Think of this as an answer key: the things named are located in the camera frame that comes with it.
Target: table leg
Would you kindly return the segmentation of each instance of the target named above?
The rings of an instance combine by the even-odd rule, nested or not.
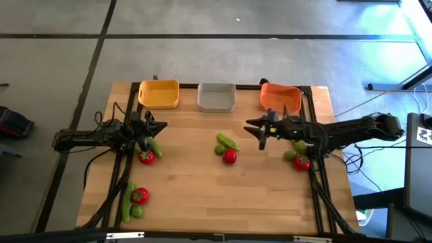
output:
[[[356,209],[387,208],[390,203],[403,207],[404,188],[353,196]]]

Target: wooden table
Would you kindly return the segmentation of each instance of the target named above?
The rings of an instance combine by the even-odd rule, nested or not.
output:
[[[114,101],[122,109],[126,108],[130,86],[130,82],[113,84],[104,120],[111,117]],[[318,121],[333,122],[327,87],[313,87],[312,90]],[[177,108],[152,110],[157,121],[168,123],[156,137],[163,158],[146,166],[139,163],[137,155],[134,157],[130,182],[149,190],[151,199],[142,219],[131,219],[129,223],[122,223],[121,228],[160,232],[316,234],[308,174],[295,170],[282,159],[283,153],[292,148],[290,142],[270,138],[266,149],[260,151],[256,138],[243,129],[247,119],[264,114],[259,109],[259,93],[259,90],[238,90],[237,105],[232,113],[201,113],[196,105],[196,89],[180,89]],[[122,120],[123,115],[116,112],[116,118]],[[218,132],[227,134],[241,149],[233,166],[224,165],[213,152]],[[115,154],[106,154],[92,164],[76,225],[86,223],[105,200],[114,160]],[[326,159],[325,164],[332,201],[351,227],[358,230],[345,165],[336,159]],[[116,208],[117,201],[113,204],[109,225],[113,225]],[[328,231],[322,202],[321,211]]]

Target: yellow bowl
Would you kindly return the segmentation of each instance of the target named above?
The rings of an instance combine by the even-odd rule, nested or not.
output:
[[[138,101],[148,109],[176,108],[179,91],[177,80],[144,80],[140,84]]]

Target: orange bowl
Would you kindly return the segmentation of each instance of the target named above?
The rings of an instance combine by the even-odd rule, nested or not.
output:
[[[272,108],[280,114],[286,105],[288,114],[294,114],[302,108],[302,92],[296,87],[266,83],[261,87],[260,104],[262,110]]]

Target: concrete floor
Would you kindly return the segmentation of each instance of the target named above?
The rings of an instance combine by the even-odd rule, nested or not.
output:
[[[109,2],[3,0],[0,34],[98,34]],[[405,13],[394,3],[336,0],[123,0],[108,32],[411,34]],[[57,157],[52,137],[70,122],[95,45],[96,40],[0,40],[0,81],[11,84],[0,90],[0,103],[35,121],[29,139],[0,141],[26,153],[23,159],[0,158],[0,218],[8,222],[0,225],[0,234],[32,231]],[[266,77],[281,84],[328,86],[338,114],[378,94],[367,92],[366,83],[397,83],[425,64],[416,43],[396,41],[106,40],[79,129],[94,128],[94,112],[105,110],[111,84],[119,80],[156,74],[189,83],[256,84]],[[405,124],[406,115],[418,108],[412,94],[390,93],[337,119],[376,111],[391,112]],[[75,226],[84,166],[94,154],[70,157],[47,230]],[[369,155],[363,171],[383,190],[400,187],[404,151]],[[350,181],[377,190],[362,175]]]

